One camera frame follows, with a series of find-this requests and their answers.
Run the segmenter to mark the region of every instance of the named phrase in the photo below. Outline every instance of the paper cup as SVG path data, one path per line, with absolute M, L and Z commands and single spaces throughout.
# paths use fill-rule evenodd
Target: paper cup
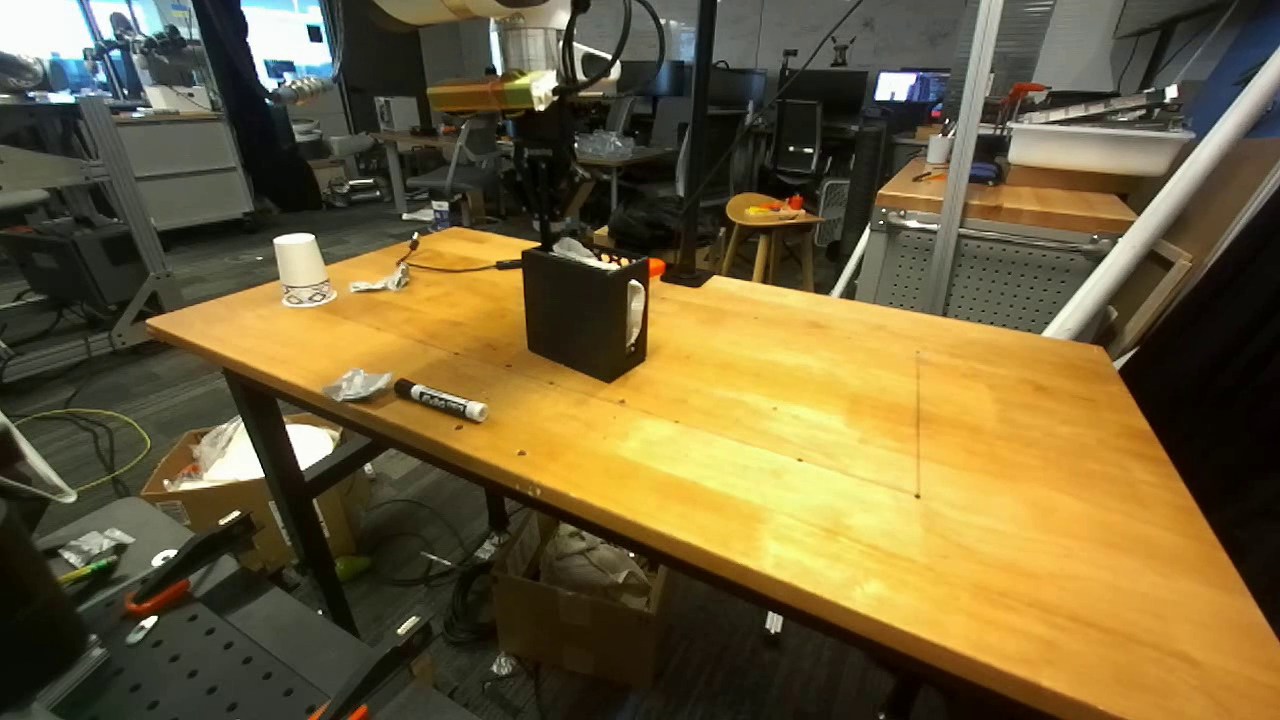
M 314 231 L 278 234 L 272 249 L 284 307 L 322 307 L 335 296 L 327 288 L 327 268 Z

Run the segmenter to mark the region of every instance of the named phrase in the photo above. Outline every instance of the white cup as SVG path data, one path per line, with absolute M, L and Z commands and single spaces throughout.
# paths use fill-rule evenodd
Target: white cup
M 943 133 L 927 135 L 926 164 L 927 164 L 927 166 L 943 166 L 950 155 L 954 155 L 954 135 L 943 135 Z
M 272 240 L 272 249 L 284 307 L 322 307 L 335 296 L 327 288 L 327 268 L 314 231 L 284 231 Z

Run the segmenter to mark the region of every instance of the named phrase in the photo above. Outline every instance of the chair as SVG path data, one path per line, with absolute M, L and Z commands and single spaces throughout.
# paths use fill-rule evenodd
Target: chair
M 628 135 L 640 96 L 611 96 L 604 133 Z
M 727 231 L 727 249 L 722 254 L 722 276 L 727 273 L 727 265 L 737 254 L 744 228 L 758 231 L 758 260 L 752 260 L 758 283 L 765 283 L 771 273 L 777 240 L 797 234 L 797 228 L 807 228 L 807 231 L 801 231 L 801 265 L 805 265 L 801 288 L 811 288 L 811 228 L 820 223 L 820 216 L 807 216 L 805 207 L 787 212 L 783 200 L 765 196 L 765 190 L 737 190 L 724 202 L 724 216 L 727 216 L 732 231 Z
M 685 200 L 696 190 L 696 243 L 714 243 L 724 228 L 724 200 L 759 174 L 758 133 L 750 120 L 714 135 L 709 174 L 687 189 L 687 133 L 681 133 L 669 181 L 633 184 L 637 200 L 607 219 L 607 234 L 633 253 L 681 243 Z
M 648 146 L 669 146 L 676 150 L 685 139 L 692 117 L 692 99 L 687 96 L 666 96 L 651 106 L 651 122 L 648 122 Z
M 484 196 L 497 190 L 506 181 L 506 155 L 497 146 L 497 122 L 491 120 L 467 120 L 456 133 L 456 145 L 450 146 L 450 164 L 432 166 L 424 174 L 407 174 L 407 190 L 432 190 L 451 200 L 464 190 L 464 223 L 472 223 L 472 207 L 484 207 Z
M 848 219 L 848 181 L 846 174 L 830 174 L 820 189 L 815 189 L 815 231 L 811 231 L 811 243 L 815 249 L 831 249 L 846 240 L 846 219 Z

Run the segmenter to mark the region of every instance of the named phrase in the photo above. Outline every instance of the wall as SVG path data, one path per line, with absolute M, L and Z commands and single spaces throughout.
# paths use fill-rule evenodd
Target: wall
M 1114 45 L 1126 0 L 1070 0 L 1054 6 L 1038 79 L 1070 93 L 1115 93 Z
M 671 20 L 669 36 L 692 36 L 696 0 L 651 0 L 651 6 Z M 715 4 L 715 59 L 737 68 L 782 68 L 783 47 L 797 47 L 797 63 L 815 50 L 815 40 L 853 6 L 848 0 L 722 0 Z M 954 68 L 970 36 L 955 31 L 963 0 L 865 0 L 853 20 L 837 31 L 840 45 L 853 40 L 853 68 L 885 63 L 926 63 Z M 619 0 L 602 0 L 581 20 L 581 40 L 611 47 L 619 26 Z M 628 54 L 651 54 L 656 31 L 644 10 L 637 10 Z M 831 45 L 824 45 L 811 68 L 831 63 Z

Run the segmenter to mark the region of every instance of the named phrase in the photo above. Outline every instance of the black box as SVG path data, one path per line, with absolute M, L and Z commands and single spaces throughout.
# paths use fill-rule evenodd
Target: black box
M 616 381 L 648 350 L 648 260 L 616 254 L 619 268 L 591 268 L 542 249 L 526 253 L 527 347 L 578 371 Z

